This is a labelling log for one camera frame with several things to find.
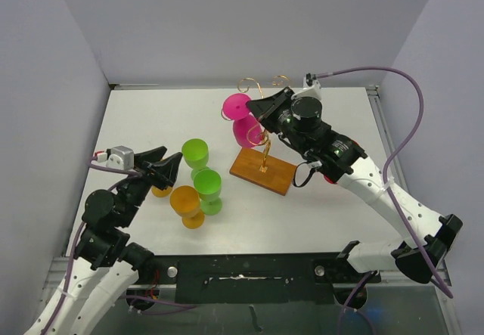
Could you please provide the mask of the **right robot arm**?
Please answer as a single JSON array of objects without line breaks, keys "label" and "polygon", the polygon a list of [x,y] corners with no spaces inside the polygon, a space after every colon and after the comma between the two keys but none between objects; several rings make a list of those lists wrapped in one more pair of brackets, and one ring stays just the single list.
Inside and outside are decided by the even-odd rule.
[{"label": "right robot arm", "polygon": [[436,267],[463,226],[457,216],[443,216],[424,206],[379,169],[354,140],[334,131],[322,120],[323,106],[312,89],[296,93],[286,87],[246,106],[264,129],[301,155],[312,173],[320,172],[362,199],[399,234],[389,243],[349,243],[337,262],[343,280],[388,270],[398,270],[420,284],[434,279]]}]

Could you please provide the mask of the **pink plastic wine glass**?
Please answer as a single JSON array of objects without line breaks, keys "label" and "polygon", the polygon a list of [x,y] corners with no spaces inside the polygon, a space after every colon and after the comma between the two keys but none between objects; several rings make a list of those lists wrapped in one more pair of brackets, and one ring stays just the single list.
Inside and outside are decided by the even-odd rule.
[{"label": "pink plastic wine glass", "polygon": [[236,142],[252,148],[262,142],[262,127],[247,108],[250,97],[243,93],[230,95],[222,105],[222,115],[233,122],[232,131]]}]

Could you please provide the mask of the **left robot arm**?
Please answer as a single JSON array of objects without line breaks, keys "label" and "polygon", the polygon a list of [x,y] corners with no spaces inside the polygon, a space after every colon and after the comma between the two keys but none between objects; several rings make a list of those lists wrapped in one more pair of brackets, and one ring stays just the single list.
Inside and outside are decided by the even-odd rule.
[{"label": "left robot arm", "polygon": [[130,154],[122,180],[87,196],[66,274],[28,334],[90,334],[129,286],[151,279],[154,254],[123,229],[151,188],[174,186],[183,155],[166,152],[161,146]]}]

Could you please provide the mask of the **red plastic wine glass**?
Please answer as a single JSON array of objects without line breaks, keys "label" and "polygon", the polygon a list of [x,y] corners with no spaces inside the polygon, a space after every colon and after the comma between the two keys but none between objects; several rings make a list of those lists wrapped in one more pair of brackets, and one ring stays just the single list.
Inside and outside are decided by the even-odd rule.
[{"label": "red plastic wine glass", "polygon": [[324,179],[329,183],[329,184],[332,184],[332,185],[335,185],[337,182],[330,179],[329,177],[327,177],[326,175],[324,176]]}]

